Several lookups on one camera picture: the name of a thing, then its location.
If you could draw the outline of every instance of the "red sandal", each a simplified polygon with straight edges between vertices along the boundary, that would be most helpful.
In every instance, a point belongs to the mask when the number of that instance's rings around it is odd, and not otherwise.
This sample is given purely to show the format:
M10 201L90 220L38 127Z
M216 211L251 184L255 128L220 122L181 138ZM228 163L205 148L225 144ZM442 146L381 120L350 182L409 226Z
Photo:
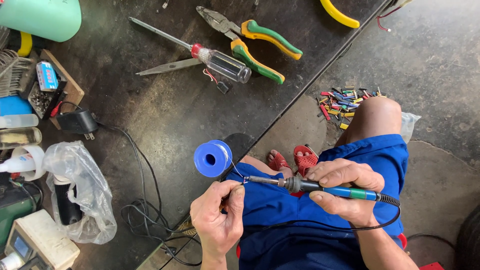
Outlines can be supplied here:
M280 169L280 167L287 167L289 169L292 169L288 165L285 158L280 154L280 152L276 153L276 155L273 157L273 160L268 163L268 167L270 169L274 170L274 171L278 171L278 169Z
M297 156L297 153L301 152L303 156ZM301 176L305 177L305 170L317 165L318 158L308 147L299 145L293 150L293 155L295 156L295 164L298 167L298 172Z

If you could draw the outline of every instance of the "black workbench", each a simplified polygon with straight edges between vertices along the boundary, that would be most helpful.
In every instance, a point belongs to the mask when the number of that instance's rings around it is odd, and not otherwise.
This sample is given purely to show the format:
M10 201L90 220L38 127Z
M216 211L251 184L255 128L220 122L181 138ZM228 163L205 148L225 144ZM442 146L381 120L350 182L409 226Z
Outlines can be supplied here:
M235 161L244 156L270 126L353 41L390 0L332 0L344 14L360 21L352 29L327 14L319 0L162 0L81 1L82 26L69 41L51 51L85 91L81 105L102 122L126 128L155 169L163 213L171 225L189 212L190 203L215 179L199 174L193 163L197 146L225 139ZM137 18L188 43L230 55L230 40L196 12L197 5L218 11L237 24L254 19L303 51L299 61L263 40L243 38L261 63L285 76L283 85L255 75L248 83L233 84L222 94L202 74L203 66L159 75L136 72L189 58L175 43L133 24ZM60 131L44 128L44 146L59 139ZM115 238L105 245L79 244L74 270L135 269L158 245L134 236L120 217L120 208L142 196L138 164L132 147L119 133L100 129L94 141L84 141L113 193L118 223ZM157 205L155 187L145 166L147 199Z

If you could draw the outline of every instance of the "black power adapter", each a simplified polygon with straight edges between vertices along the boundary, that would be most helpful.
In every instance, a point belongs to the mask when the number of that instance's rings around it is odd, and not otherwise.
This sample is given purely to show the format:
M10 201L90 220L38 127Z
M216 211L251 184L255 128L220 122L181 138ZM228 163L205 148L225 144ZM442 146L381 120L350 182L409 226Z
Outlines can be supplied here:
M70 103L78 108L71 112L60 113L57 115L60 129L67 133L83 134L87 140L93 140L95 137L92 132L98 129L98 124L88 109L82 109L76 104Z

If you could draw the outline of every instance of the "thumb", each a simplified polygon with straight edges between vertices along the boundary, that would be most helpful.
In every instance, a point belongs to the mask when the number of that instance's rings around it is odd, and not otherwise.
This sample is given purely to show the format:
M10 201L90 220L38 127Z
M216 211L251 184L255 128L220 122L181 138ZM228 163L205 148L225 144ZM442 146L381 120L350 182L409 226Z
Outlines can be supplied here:
M336 197L324 191L310 192L310 199L317 203L325 212L329 214L345 215L352 211L352 201L342 197Z
M230 193L228 198L228 215L227 222L234 226L240 224L242 226L243 214L243 198L245 197L245 187L236 186Z

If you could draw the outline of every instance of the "green and yellow pliers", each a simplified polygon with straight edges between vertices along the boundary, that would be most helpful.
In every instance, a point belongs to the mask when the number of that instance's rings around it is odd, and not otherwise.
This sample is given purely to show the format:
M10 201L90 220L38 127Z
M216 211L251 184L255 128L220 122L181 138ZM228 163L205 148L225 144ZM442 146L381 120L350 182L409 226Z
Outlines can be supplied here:
M285 81L285 77L279 72L255 60L255 58L253 58L253 56L248 52L247 45L239 38L237 34L251 39L259 38L270 41L295 60L300 59L303 54L301 50L295 48L277 32L259 26L254 20L248 20L242 23L240 28L218 12L208 10L200 6L197 7L197 12L212 28L233 40L230 44L233 56L242 59L242 61L252 70L255 70L261 75L268 77L279 84L282 84Z

